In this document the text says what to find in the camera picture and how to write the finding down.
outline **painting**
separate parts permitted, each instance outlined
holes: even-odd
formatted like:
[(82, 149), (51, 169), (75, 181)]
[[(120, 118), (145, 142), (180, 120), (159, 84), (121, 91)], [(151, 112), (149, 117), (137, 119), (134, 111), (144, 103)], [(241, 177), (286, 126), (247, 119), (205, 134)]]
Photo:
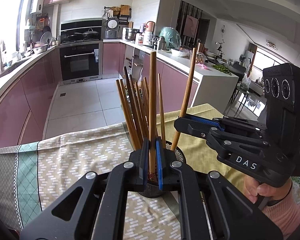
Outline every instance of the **painting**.
[(198, 19), (187, 15), (185, 28), (183, 29), (183, 35), (190, 38), (194, 38), (197, 32)]

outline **green vegetable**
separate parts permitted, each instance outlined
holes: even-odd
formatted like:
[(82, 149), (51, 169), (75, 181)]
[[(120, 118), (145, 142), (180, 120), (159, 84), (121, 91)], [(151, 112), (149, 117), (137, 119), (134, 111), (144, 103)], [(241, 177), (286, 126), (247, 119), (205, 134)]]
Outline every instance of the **green vegetable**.
[(228, 67), (223, 66), (223, 65), (212, 65), (213, 68), (216, 70), (219, 70), (222, 73), (228, 74), (231, 76), (231, 72), (229, 71)]

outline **tablecloth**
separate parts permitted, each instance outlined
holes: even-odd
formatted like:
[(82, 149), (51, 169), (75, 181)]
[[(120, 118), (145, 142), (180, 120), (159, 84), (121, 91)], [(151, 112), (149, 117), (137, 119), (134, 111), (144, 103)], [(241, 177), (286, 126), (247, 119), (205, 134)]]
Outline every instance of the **tablecloth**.
[[(187, 110), (205, 118), (222, 117), (205, 104)], [(179, 111), (165, 114), (166, 139), (172, 141)], [(158, 133), (161, 133), (157, 117)], [(187, 164), (196, 171), (217, 170), (242, 189), (243, 174), (218, 162), (205, 140), (182, 134), (178, 143)], [(125, 123), (71, 132), (40, 142), (0, 148), (0, 219), (9, 228), (22, 228), (88, 171), (111, 171), (128, 160), (133, 148)], [(180, 239), (175, 193), (148, 199), (129, 192), (124, 239)]]

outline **oven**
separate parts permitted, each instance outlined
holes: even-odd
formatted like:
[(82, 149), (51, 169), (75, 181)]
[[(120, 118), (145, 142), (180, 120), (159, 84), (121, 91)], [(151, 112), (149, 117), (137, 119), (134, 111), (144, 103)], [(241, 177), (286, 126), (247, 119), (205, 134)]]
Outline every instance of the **oven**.
[(62, 85), (102, 78), (103, 42), (67, 44), (60, 48)]

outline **pink sleeve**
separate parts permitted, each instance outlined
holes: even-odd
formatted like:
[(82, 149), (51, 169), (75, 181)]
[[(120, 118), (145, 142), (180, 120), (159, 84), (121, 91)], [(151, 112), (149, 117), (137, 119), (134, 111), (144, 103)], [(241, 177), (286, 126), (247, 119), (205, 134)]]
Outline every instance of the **pink sleeve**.
[(284, 239), (287, 239), (300, 224), (300, 204), (297, 204), (292, 191), (278, 204), (262, 211), (282, 231)]

